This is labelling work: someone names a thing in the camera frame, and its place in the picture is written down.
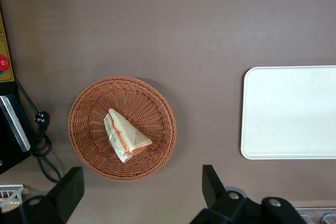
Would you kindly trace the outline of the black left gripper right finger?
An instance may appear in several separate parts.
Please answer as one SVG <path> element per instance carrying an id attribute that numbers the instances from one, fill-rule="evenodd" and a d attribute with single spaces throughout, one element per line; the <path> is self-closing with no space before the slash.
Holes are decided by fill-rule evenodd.
<path id="1" fill-rule="evenodd" d="M 207 207 L 191 223 L 305 223 L 285 199 L 266 197 L 258 204 L 226 189 L 212 165 L 202 167 L 202 193 Z"/>

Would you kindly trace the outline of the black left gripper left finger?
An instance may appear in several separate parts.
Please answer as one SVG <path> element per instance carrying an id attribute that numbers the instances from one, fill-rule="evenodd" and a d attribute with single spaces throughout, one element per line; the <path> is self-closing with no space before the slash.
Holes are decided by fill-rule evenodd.
<path id="1" fill-rule="evenodd" d="M 16 223 L 67 223 L 84 193 L 83 168 L 73 167 L 48 193 L 25 200 Z"/>

